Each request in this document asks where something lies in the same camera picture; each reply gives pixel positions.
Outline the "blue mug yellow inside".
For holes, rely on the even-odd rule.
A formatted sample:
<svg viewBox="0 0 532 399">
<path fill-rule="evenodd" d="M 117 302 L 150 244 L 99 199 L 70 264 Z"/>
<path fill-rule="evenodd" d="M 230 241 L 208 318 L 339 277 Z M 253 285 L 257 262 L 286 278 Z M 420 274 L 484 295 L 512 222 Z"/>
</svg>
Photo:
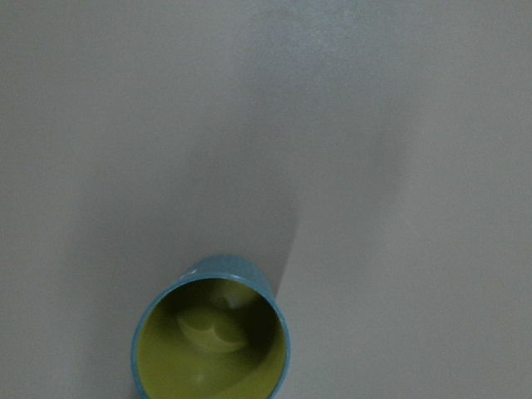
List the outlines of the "blue mug yellow inside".
<svg viewBox="0 0 532 399">
<path fill-rule="evenodd" d="M 144 311 L 131 370 L 141 398 L 275 398 L 290 357 L 268 280 L 222 254 L 193 265 Z"/>
</svg>

